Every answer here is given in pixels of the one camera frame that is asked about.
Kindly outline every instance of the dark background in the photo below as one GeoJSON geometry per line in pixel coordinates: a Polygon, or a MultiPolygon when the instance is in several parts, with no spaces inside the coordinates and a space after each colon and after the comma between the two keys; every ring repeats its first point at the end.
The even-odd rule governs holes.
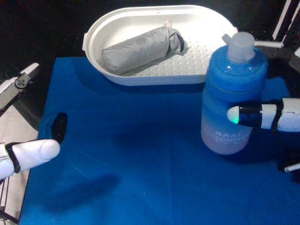
{"type": "Polygon", "coordinates": [[[41,65],[37,83],[15,107],[38,129],[55,57],[84,56],[83,34],[104,14],[124,7],[193,4],[225,16],[239,31],[273,40],[284,0],[0,0],[0,73],[41,65]]]}

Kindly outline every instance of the blue water bottle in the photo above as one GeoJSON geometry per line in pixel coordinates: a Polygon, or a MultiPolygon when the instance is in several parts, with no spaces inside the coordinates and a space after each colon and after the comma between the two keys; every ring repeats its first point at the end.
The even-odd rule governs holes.
{"type": "Polygon", "coordinates": [[[231,155],[243,149],[252,128],[234,124],[227,111],[237,103],[260,100],[268,61],[254,48],[251,34],[235,34],[210,60],[202,96],[201,136],[214,152],[231,155]]]}

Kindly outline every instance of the white floor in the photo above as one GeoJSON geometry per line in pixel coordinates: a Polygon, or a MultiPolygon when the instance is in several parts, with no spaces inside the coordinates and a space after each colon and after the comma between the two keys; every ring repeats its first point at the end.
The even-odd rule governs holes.
{"type": "MultiPolygon", "coordinates": [[[[36,139],[37,136],[38,132],[26,122],[13,106],[0,117],[1,143],[26,142],[36,139]]],[[[10,177],[5,212],[15,218],[19,218],[20,216],[28,174],[29,171],[24,171],[10,177]]],[[[6,179],[1,206],[4,206],[7,183],[8,180],[6,179]]]]}

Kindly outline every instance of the green light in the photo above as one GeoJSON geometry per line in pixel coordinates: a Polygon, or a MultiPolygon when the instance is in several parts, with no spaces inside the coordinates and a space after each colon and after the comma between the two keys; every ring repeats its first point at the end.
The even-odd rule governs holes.
{"type": "Polygon", "coordinates": [[[233,123],[238,124],[239,123],[239,118],[235,118],[232,120],[233,123]]]}

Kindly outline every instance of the bottle lid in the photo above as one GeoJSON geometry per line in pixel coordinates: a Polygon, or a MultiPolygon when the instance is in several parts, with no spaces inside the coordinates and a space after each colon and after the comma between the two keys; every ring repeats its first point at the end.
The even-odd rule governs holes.
{"type": "Polygon", "coordinates": [[[227,57],[234,63],[247,63],[254,56],[254,37],[247,32],[235,34],[228,45],[227,57]]]}

